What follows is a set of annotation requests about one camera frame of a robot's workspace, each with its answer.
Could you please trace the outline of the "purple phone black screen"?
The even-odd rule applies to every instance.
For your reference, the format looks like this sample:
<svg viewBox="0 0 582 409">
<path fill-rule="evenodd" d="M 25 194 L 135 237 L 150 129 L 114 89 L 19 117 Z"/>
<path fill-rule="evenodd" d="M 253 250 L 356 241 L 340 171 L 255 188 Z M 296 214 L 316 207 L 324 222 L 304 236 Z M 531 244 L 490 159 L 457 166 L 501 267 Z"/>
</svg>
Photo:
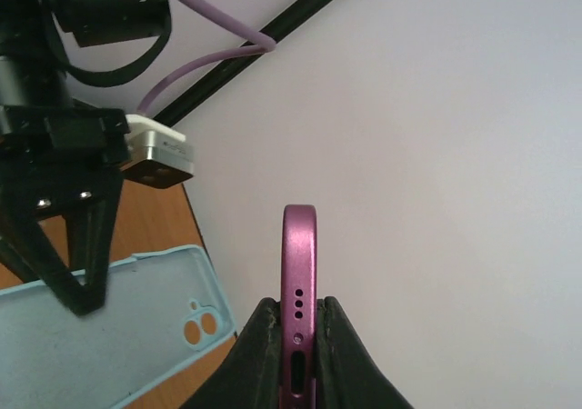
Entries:
<svg viewBox="0 0 582 409">
<path fill-rule="evenodd" d="M 314 406 L 316 260 L 316 209 L 287 205 L 281 246 L 282 408 Z"/>
</svg>

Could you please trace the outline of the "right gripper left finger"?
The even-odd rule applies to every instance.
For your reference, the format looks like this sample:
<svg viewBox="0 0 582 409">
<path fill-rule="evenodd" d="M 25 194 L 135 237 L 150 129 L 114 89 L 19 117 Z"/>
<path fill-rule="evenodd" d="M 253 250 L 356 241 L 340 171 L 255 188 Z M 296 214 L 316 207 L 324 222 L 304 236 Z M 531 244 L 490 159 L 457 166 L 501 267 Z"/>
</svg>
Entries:
<svg viewBox="0 0 582 409">
<path fill-rule="evenodd" d="M 280 406 L 280 303 L 259 301 L 216 371 L 183 404 L 192 409 L 277 409 Z"/>
</svg>

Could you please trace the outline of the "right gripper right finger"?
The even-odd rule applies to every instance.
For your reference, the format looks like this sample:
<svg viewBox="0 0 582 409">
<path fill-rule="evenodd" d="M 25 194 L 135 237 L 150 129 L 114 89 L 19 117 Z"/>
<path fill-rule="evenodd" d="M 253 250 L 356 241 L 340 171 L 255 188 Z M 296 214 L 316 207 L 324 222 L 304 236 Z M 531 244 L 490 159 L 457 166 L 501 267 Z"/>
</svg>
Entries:
<svg viewBox="0 0 582 409">
<path fill-rule="evenodd" d="M 412 409 L 381 373 L 333 296 L 317 301 L 315 365 L 317 408 Z"/>
</svg>

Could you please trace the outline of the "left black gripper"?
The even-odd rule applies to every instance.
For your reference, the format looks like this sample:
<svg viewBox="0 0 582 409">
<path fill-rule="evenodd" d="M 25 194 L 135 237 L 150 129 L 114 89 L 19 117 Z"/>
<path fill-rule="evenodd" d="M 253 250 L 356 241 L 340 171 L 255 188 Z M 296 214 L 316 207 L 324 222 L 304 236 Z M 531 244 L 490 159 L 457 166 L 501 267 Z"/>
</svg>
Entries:
<svg viewBox="0 0 582 409">
<path fill-rule="evenodd" d="M 42 280 L 77 316 L 105 304 L 111 243 L 130 159 L 120 109 L 1 107 L 1 262 L 21 281 Z M 72 276 L 35 216 L 64 214 Z"/>
</svg>

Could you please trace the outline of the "light blue phone case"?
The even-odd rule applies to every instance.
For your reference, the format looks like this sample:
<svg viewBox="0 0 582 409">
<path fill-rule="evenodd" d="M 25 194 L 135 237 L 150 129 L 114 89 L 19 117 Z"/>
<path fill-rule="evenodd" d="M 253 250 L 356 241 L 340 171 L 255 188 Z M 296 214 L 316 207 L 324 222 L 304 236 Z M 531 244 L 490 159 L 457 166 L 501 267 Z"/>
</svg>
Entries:
<svg viewBox="0 0 582 409">
<path fill-rule="evenodd" d="M 184 245 L 110 266 L 105 305 L 84 317 L 42 282 L 1 293 L 4 408 L 121 408 L 236 330 L 206 251 Z"/>
</svg>

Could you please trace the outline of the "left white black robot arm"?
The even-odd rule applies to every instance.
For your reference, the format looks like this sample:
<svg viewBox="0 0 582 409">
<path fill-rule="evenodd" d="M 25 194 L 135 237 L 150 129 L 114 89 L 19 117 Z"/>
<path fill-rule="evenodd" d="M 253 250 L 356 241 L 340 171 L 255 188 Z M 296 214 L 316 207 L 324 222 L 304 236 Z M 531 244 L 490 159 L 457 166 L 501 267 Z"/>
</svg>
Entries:
<svg viewBox="0 0 582 409">
<path fill-rule="evenodd" d="M 105 303 L 131 155 L 125 113 L 77 105 L 65 80 L 126 84 L 159 56 L 171 27 L 168 0 L 1 0 L 1 262 L 78 316 Z M 154 43 L 128 65 L 89 71 L 70 62 L 62 33 L 82 47 Z"/>
</svg>

